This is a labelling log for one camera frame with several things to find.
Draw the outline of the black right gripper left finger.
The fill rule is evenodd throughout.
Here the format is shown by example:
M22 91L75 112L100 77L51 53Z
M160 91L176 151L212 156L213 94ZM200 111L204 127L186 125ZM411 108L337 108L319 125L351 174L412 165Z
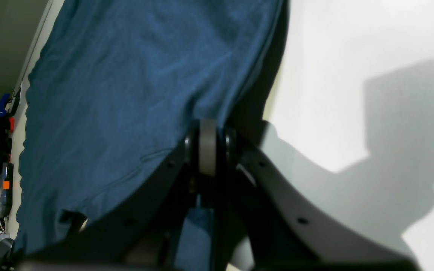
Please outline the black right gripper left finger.
M81 233L26 257L19 271L174 271L157 251L155 263L129 263L127 255L157 218L177 186L197 166L199 130L191 130L149 179L121 205Z

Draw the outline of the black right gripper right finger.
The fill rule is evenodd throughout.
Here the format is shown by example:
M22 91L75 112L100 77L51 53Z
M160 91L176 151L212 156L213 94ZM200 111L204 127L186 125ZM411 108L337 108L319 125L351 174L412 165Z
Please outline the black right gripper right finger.
M298 192L232 128L222 132L231 206L251 242L255 271L415 271L406 256L345 227Z

